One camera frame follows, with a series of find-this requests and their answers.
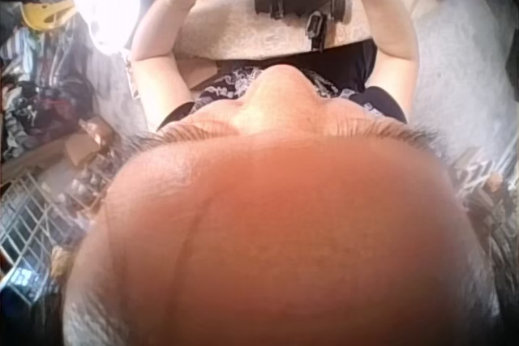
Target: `nose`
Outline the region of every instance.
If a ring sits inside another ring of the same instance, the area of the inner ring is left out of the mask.
[[[266,130],[314,131],[324,104],[311,81],[288,65],[265,70],[241,101],[233,124],[245,134]]]

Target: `clothing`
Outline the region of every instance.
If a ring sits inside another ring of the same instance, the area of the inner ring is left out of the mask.
[[[264,69],[276,64],[297,67],[325,99],[351,100],[373,115],[392,117],[406,123],[401,107],[386,91],[378,87],[365,87],[375,66],[375,58],[375,43],[364,41],[323,53],[305,53],[262,62],[233,62],[223,75],[204,83],[206,87],[196,101],[175,109],[161,127],[179,121],[213,101],[242,97]]]
[[[0,48],[1,161],[70,134],[92,115],[92,89],[81,76],[84,47],[77,18],[52,32],[18,28]]]

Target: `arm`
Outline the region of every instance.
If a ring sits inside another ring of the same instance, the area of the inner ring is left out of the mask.
[[[362,0],[379,51],[367,86],[388,92],[409,115],[418,78],[418,42],[401,0]]]
[[[172,54],[196,0],[156,0],[135,32],[131,65],[148,121],[159,126],[177,107],[192,101]]]

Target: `person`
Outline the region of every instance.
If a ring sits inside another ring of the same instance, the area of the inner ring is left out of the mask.
[[[65,344],[497,344],[487,259],[406,124],[413,23],[362,1],[376,47],[232,68],[198,100],[172,54],[196,0],[155,1],[132,66],[159,129],[75,256]]]

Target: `floor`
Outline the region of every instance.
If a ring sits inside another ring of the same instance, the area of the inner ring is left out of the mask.
[[[484,148],[500,160],[517,133],[517,103],[505,73],[516,13],[505,0],[448,0],[418,20],[422,58],[411,122],[438,132],[448,154]],[[146,131],[121,58],[91,47],[87,74],[100,114],[122,135]]]

